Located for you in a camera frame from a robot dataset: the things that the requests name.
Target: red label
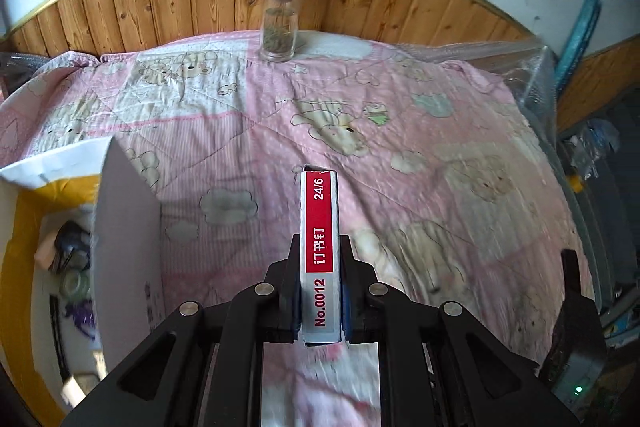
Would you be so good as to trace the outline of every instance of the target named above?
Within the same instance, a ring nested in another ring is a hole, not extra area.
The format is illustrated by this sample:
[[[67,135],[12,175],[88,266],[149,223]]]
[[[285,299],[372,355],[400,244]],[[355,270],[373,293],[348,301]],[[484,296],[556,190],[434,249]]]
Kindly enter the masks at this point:
[[[334,230],[331,222],[331,173],[306,173],[305,270],[334,271]]]

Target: cardboard box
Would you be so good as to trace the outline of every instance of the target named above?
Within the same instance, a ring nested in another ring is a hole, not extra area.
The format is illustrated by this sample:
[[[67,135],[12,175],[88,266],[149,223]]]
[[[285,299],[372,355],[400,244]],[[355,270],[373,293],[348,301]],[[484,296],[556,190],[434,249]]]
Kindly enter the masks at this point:
[[[305,166],[300,190],[302,340],[340,342],[340,231],[335,171]]]
[[[65,318],[60,276],[34,263],[40,241],[73,219],[91,233],[94,341]],[[112,138],[85,140],[0,169],[0,360],[44,426],[68,410],[60,392],[49,296],[71,373],[104,375],[164,319],[160,204]]]

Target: red and white box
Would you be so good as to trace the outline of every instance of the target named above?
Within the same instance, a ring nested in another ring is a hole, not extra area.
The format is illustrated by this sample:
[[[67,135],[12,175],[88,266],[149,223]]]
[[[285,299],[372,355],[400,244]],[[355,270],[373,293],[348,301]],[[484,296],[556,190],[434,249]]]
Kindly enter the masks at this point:
[[[302,340],[329,344],[342,338],[340,230],[335,171],[305,165],[300,188]]]

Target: purple object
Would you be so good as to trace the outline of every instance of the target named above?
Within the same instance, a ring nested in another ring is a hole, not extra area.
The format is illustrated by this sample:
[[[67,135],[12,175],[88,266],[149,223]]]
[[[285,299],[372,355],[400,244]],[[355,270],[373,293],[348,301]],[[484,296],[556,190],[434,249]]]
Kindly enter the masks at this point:
[[[95,335],[88,333],[84,327],[95,329],[94,309],[90,299],[82,300],[75,304],[67,304],[65,307],[65,318],[73,317],[74,326],[86,337],[95,340]]]

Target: silver screw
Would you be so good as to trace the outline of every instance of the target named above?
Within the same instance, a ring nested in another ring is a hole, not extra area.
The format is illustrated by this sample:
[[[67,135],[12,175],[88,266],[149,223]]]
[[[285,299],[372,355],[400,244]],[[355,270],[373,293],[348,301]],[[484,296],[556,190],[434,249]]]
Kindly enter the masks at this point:
[[[389,291],[389,288],[386,287],[386,284],[382,282],[374,282],[371,286],[369,286],[369,293],[371,295],[384,295]]]
[[[462,315],[462,306],[457,302],[449,301],[442,307],[442,309],[447,315],[451,315],[452,317]]]
[[[255,292],[258,295],[271,295],[273,293],[273,284],[261,282],[260,284],[255,285]]]
[[[185,317],[188,317],[189,315],[193,315],[195,312],[197,312],[199,308],[200,306],[197,302],[193,302],[193,301],[183,302],[180,305],[180,315],[184,315]]]

